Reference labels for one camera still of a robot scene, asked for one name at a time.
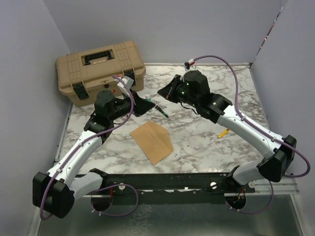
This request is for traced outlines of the green black glue pen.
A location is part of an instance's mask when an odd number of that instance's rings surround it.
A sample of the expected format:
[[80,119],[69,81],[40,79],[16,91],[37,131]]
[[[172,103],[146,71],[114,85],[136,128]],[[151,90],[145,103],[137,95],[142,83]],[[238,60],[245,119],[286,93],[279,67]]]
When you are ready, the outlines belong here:
[[162,113],[166,118],[169,118],[168,114],[163,111],[163,109],[161,107],[159,107],[158,105],[155,106],[155,108],[160,112]]

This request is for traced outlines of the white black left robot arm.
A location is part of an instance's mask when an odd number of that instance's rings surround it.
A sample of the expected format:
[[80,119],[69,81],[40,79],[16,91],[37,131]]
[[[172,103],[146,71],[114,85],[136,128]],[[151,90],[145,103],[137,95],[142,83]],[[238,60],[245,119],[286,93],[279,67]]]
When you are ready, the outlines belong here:
[[47,220],[44,213],[64,218],[76,200],[90,192],[103,194],[109,182],[99,170],[77,178],[79,170],[87,159],[103,145],[113,130],[121,127],[114,121],[131,115],[139,117],[154,108],[155,104],[141,98],[130,90],[122,99],[104,90],[97,94],[94,112],[85,124],[78,141],[70,151],[46,173],[38,172],[32,180],[32,203],[40,209],[40,217]]

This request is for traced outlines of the brown paper envelope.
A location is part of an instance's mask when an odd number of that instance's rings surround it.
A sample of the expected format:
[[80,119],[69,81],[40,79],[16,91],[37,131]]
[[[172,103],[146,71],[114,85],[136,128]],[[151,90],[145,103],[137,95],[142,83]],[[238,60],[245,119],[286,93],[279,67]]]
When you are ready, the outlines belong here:
[[168,131],[152,121],[144,123],[130,134],[153,165],[174,151]]

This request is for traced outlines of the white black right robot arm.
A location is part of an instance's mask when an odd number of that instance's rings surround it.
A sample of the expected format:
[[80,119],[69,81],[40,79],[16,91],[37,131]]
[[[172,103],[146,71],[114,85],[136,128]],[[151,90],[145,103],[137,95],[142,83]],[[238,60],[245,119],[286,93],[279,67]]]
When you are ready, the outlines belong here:
[[170,102],[193,106],[198,115],[231,130],[262,155],[260,160],[236,166],[230,172],[226,180],[229,191],[238,192],[247,183],[264,178],[280,182],[285,175],[294,158],[291,147],[296,146],[296,139],[291,135],[283,138],[252,119],[246,123],[248,118],[237,114],[230,100],[210,91],[207,77],[200,71],[175,75],[158,94]]

